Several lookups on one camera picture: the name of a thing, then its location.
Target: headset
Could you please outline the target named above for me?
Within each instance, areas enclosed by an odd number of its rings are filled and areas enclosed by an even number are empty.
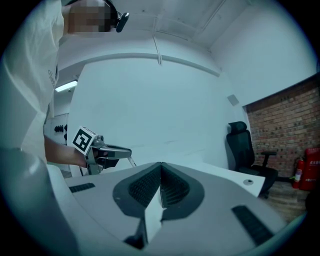
[[[71,0],[67,5],[71,5],[77,1],[79,0]],[[111,28],[111,26],[114,26],[115,30],[120,33],[124,29],[124,26],[129,19],[129,13],[125,12],[122,14],[121,12],[117,11],[116,7],[110,0],[103,1],[110,8],[110,19],[104,20],[104,26],[99,27],[99,32],[107,32],[110,30],[109,28]]]

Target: office chair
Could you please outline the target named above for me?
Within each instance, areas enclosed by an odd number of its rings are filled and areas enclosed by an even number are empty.
[[[269,156],[275,156],[277,155],[277,152],[262,152],[261,154],[264,155],[262,166],[253,165],[255,162],[255,153],[252,147],[250,132],[247,130],[247,125],[242,121],[231,122],[229,125],[231,126],[231,132],[227,134],[226,140],[234,156],[235,171],[265,177],[260,194],[263,194],[265,198],[268,198],[268,190],[276,181],[278,171],[268,168],[267,164]]]

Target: chair armrest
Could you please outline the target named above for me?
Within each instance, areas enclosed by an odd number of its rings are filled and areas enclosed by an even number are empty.
[[[275,151],[263,151],[262,153],[261,153],[261,155],[269,155],[269,156],[276,156],[277,155],[277,152],[275,152]]]
[[[259,174],[259,171],[253,170],[253,169],[249,169],[249,168],[246,168],[246,167],[240,167],[239,168],[239,172],[243,173],[243,174],[250,174],[250,175],[258,175]]]

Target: chair headrest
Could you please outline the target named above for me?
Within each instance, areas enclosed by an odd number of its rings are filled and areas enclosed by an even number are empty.
[[[242,122],[230,122],[229,125],[231,126],[230,134],[239,134],[247,130],[247,125]]]

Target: fluorescent light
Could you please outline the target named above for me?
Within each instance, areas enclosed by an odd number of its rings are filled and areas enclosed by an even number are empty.
[[[75,87],[77,85],[78,81],[72,81],[72,82],[68,82],[64,85],[61,85],[59,86],[58,88],[56,88],[55,90],[57,92],[61,92],[61,91],[64,91],[64,90],[67,90],[67,89],[70,89],[72,87]]]

